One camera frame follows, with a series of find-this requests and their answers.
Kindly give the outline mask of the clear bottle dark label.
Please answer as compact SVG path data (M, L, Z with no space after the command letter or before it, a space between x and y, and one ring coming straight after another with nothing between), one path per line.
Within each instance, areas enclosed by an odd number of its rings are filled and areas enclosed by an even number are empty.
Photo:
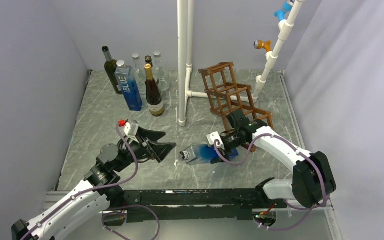
M166 71L165 64L163 64L161 52L156 50L153 53L153 56L153 65L159 80L158 86L162 92L167 92L170 89L171 81L168 72Z

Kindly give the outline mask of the brown bottle gold foil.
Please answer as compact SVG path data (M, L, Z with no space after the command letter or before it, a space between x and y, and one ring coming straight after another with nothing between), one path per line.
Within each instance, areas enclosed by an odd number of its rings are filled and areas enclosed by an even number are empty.
M165 111L162 93L154 78L152 66L149 63L144 65L144 71L146 74L146 101L148 109L152 116L159 117Z

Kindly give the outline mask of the small dark bottle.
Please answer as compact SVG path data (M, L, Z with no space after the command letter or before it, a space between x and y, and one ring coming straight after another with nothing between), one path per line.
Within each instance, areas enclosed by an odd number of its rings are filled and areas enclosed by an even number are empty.
M144 60L145 60L146 64L150 64L151 65L153 77L154 77L157 85L159 85L159 82L160 82L160 80L159 80L159 69L158 69L157 65L153 64L153 60L152 60L152 57L150 55L146 55Z

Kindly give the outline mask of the clear bottle with cork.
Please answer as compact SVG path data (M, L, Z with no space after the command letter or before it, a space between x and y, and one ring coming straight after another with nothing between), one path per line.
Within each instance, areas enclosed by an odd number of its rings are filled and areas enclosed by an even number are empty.
M139 93L144 96L146 94L146 77L143 70L144 64L141 60L140 55L137 52L132 54L132 59L134 63L135 77L137 81L138 90Z

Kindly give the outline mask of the brown wooden wine rack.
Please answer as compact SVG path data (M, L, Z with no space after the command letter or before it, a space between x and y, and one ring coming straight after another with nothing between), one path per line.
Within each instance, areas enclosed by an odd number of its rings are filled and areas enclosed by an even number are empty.
M221 117L224 129L233 131L228 114L241 110L252 120L262 120L274 128L273 113L257 108L252 98L252 86L238 83L233 62L220 62L199 70L204 83L204 92L209 98L210 112Z

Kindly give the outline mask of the dark green wine bottle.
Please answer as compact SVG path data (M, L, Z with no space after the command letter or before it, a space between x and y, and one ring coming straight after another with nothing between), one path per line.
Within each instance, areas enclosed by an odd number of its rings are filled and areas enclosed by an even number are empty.
M103 52L105 60L106 60L106 62L104 63L104 69L105 69L105 72L109 78L109 81L110 81L114 91L118 95L122 95L123 92L121 91L118 80L115 76L115 71L117 69L117 61L111 56L109 48L106 45L103 46L101 49L102 49L102 52Z

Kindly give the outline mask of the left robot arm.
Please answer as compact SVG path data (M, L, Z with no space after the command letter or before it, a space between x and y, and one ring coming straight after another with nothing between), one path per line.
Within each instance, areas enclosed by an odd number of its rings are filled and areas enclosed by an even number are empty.
M121 185L132 180L141 160L162 162L177 146L160 143L166 133L137 126L132 134L120 133L117 144L102 147L96 164L77 186L40 215L11 226L14 240L63 240L73 230L106 209L125 204Z

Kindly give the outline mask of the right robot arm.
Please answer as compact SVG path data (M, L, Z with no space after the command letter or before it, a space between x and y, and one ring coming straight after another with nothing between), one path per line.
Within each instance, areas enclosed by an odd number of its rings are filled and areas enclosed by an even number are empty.
M327 205L337 185L323 152L298 147L264 121L250 120L241 110L230 113L227 119L233 128L230 133L216 131L206 136L208 146L214 148L221 161L232 165L227 153L248 144L249 150L257 147L275 157L292 174L290 179L268 178L256 186L255 200L260 207L267 208L280 200L296 200L306 209Z

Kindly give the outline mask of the clear blue-label bottle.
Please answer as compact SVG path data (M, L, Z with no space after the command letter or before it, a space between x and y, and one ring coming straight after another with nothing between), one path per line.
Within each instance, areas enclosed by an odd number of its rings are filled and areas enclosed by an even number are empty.
M222 157L224 157L230 165L239 166L242 163L236 162L234 159L239 156L236 148L230 150L217 149ZM202 165L202 164L217 164L225 163L219 154L217 154L214 146L208 146L207 144L193 144L188 148L178 153L178 160L187 165Z
M140 112L143 107L135 73L124 60L116 62L115 77L130 111Z

